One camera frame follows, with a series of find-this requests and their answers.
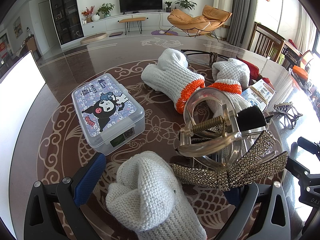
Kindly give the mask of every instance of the box lid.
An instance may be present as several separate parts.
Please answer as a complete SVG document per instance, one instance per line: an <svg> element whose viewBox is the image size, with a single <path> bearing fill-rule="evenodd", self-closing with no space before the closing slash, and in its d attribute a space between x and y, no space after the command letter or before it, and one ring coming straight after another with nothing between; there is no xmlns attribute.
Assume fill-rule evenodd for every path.
<svg viewBox="0 0 320 240"><path fill-rule="evenodd" d="M113 139L144 116L143 107L108 73L75 89L72 100L91 147Z"/></svg>

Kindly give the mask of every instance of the tv screen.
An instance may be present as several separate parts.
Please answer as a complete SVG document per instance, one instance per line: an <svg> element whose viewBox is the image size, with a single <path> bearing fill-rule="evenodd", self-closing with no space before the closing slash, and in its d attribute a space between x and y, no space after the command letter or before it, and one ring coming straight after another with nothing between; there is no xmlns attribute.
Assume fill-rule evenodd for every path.
<svg viewBox="0 0 320 240"><path fill-rule="evenodd" d="M119 0L120 12L161 10L162 0Z"/></svg>

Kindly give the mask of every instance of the purple mat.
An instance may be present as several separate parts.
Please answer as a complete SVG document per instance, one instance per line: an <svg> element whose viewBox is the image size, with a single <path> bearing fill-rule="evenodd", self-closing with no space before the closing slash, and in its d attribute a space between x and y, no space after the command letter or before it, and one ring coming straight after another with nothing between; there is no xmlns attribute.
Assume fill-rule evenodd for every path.
<svg viewBox="0 0 320 240"><path fill-rule="evenodd" d="M159 32L160 32L160 30L153 31L153 32L151 32L151 35L173 35L173 36L178 36L178 33L177 32L173 32L173 31L167 31L166 34L160 34Z"/></svg>

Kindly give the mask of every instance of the potted plant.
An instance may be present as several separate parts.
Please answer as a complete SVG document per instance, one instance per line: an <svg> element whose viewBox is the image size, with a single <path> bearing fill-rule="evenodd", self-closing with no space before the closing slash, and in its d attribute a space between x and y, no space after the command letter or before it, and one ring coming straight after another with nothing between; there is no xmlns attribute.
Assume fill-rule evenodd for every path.
<svg viewBox="0 0 320 240"><path fill-rule="evenodd" d="M90 10L86 7L85 11L82 11L81 14L87 18L87 23L92 22L91 15L93 13L94 6L90 7Z"/></svg>
<svg viewBox="0 0 320 240"><path fill-rule="evenodd" d="M166 2L164 2L165 4L166 4L166 6L167 6L167 8L165 9L165 11L166 12L171 12L171 4L172 4L172 2L171 1L166 1Z"/></svg>
<svg viewBox="0 0 320 240"><path fill-rule="evenodd" d="M115 5L111 3L104 3L101 5L101 7L97 11L97 15L100 16L100 13L104 15L104 17L109 17L111 16L110 11L113 9Z"/></svg>
<svg viewBox="0 0 320 240"><path fill-rule="evenodd" d="M175 4L178 4L186 14L188 14L190 10L193 10L197 5L194 1L188 0L178 0Z"/></svg>

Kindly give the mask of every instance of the flower pot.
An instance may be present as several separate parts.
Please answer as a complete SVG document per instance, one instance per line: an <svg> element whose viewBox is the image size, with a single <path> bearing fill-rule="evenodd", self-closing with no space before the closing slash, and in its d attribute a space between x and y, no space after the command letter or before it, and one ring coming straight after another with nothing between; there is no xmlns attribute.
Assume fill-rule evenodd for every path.
<svg viewBox="0 0 320 240"><path fill-rule="evenodd" d="M98 21L98 20L100 20L100 15L97 15L97 14L92 15L92 16L91 16L91 20L93 20L93 21Z"/></svg>
<svg viewBox="0 0 320 240"><path fill-rule="evenodd" d="M185 14L188 14L190 12L189 8L181 8L181 11L183 11Z"/></svg>

